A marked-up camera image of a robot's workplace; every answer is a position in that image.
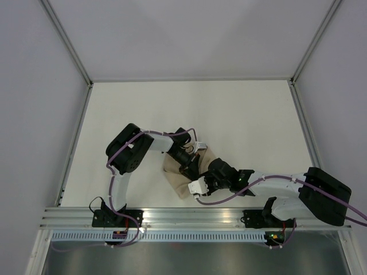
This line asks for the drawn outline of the beige cloth napkin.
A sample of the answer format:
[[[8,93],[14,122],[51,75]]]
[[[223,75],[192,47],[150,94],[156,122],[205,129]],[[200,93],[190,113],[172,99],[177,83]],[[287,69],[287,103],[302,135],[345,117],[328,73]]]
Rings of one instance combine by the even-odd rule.
[[[198,153],[200,155],[199,173],[203,174],[207,172],[209,164],[216,159],[216,156],[209,147],[205,150],[199,150]],[[163,161],[163,174],[179,199],[185,199],[190,195],[188,184],[191,180],[179,173],[179,163],[168,154]]]

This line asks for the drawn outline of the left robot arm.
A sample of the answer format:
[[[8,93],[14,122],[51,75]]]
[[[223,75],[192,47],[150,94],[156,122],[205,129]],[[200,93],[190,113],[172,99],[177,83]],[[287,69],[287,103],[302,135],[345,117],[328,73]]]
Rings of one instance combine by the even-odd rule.
[[[125,126],[107,146],[106,167],[111,171],[106,206],[109,208],[105,220],[113,227],[124,223],[127,206],[127,188],[134,172],[149,151],[167,153],[179,164],[179,173],[194,181],[199,176],[199,156],[188,153],[184,145],[191,141],[189,132],[178,128],[175,132],[157,132],[143,130],[134,123]]]

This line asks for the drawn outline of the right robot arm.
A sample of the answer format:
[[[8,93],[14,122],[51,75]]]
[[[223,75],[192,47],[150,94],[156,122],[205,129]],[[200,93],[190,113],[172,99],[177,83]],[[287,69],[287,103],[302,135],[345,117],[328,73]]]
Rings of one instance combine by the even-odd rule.
[[[220,158],[203,173],[206,193],[228,189],[237,196],[266,197],[261,218],[268,226],[298,218],[316,218],[343,226],[351,189],[317,167],[293,175],[270,175],[255,170],[236,170]]]

